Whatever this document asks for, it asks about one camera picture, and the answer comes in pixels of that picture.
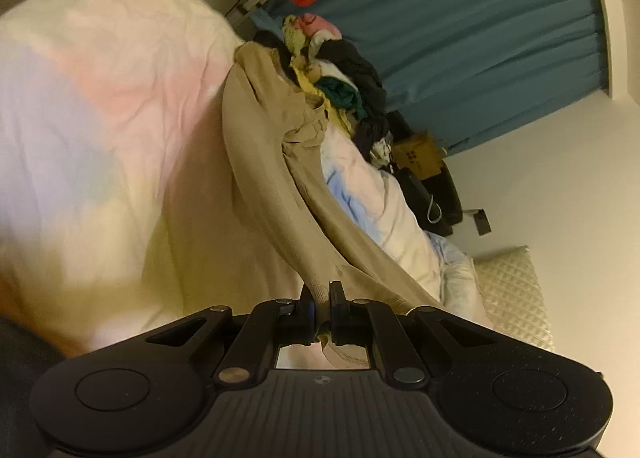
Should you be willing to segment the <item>black wall socket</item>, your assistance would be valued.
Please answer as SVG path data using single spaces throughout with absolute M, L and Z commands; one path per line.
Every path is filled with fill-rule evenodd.
M 484 209 L 465 209 L 463 213 L 473 219 L 478 235 L 485 236 L 492 232 L 488 215 Z

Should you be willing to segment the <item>quilted beige headboard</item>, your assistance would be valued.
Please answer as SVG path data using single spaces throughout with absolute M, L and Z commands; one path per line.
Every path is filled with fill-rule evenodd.
M 553 352 L 544 295 L 527 246 L 476 259 L 478 290 L 495 330 Z

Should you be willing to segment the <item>pile of mixed clothes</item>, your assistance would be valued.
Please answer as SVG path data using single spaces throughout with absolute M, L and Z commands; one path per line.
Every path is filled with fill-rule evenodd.
M 392 133 L 382 79 L 335 25 L 316 14 L 288 15 L 280 33 L 259 29 L 254 40 L 278 52 L 285 75 L 321 101 L 368 163 L 390 166 Z

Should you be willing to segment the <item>blue curtain right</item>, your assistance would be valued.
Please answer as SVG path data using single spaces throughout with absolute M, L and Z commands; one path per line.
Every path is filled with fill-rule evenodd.
M 318 0 L 387 105 L 459 153 L 608 85 L 600 0 Z

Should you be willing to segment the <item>tan t-shirt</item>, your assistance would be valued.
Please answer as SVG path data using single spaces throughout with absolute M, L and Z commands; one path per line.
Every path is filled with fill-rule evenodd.
M 439 301 L 356 226 L 324 181 L 320 145 L 328 121 L 285 79 L 276 51 L 247 42 L 235 51 L 222 93 L 222 131 L 250 215 L 303 279 L 319 324 L 330 319 L 330 285 L 397 314 Z

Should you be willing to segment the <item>brown paper bag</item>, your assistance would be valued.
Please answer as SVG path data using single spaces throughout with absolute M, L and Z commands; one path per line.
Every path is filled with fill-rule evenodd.
M 444 152 L 428 131 L 413 133 L 392 144 L 392 158 L 398 169 L 409 169 L 419 180 L 436 177 L 444 168 Z

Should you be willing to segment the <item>pastel tie-dye duvet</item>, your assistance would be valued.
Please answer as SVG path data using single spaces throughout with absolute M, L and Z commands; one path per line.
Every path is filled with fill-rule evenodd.
M 72 356 L 214 304 L 246 313 L 299 294 L 224 143 L 242 44 L 202 0 L 26 0 L 2 15 L 3 325 Z M 397 181 L 303 93 L 328 121 L 337 204 L 439 308 L 487 325 L 470 261 L 423 232 Z

